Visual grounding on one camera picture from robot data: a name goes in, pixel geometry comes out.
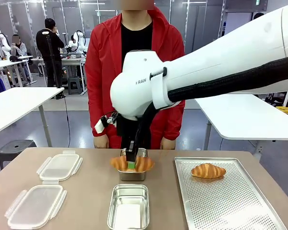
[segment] black jacket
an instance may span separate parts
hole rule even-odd
[[[42,34],[43,32],[49,32],[55,60],[58,61],[61,60],[60,48],[64,48],[64,43],[55,33],[51,32],[48,29],[43,29],[38,31],[36,34],[36,45],[38,50],[41,52],[44,61],[50,61],[51,59],[50,59],[49,46],[46,38],[47,35]]]

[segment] person's right hand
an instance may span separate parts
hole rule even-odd
[[[99,137],[94,137],[95,149],[108,149],[109,148],[109,138],[108,136],[102,135]]]

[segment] red jacket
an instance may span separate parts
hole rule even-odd
[[[184,46],[179,31],[170,25],[161,11],[155,7],[148,11],[153,19],[152,50],[162,61],[171,61],[184,55]],[[114,126],[107,127],[97,134],[94,126],[101,116],[114,110],[110,99],[113,80],[122,71],[121,60],[121,14],[99,24],[91,33],[86,56],[88,105],[94,136],[107,134],[110,148],[120,148],[121,138],[116,135]],[[160,111],[154,118],[150,130],[152,149],[159,149],[163,137],[175,140],[180,134],[185,102]]]

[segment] shoe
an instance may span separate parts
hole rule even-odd
[[[56,99],[59,100],[59,99],[65,98],[65,97],[66,97],[65,95],[61,94],[61,95],[58,95],[58,96],[56,97]]]

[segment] metal tray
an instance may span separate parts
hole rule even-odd
[[[227,172],[217,179],[193,177],[191,170],[203,163]],[[176,157],[175,164],[189,229],[286,230],[238,159]]]
[[[120,151],[120,156],[126,155],[126,149],[122,149]],[[138,157],[147,157],[147,150],[139,148]],[[146,172],[122,172],[118,170],[120,173],[120,180],[122,181],[143,181],[146,178]]]
[[[143,230],[149,224],[148,189],[142,184],[119,184],[114,187],[108,214],[112,230]]]

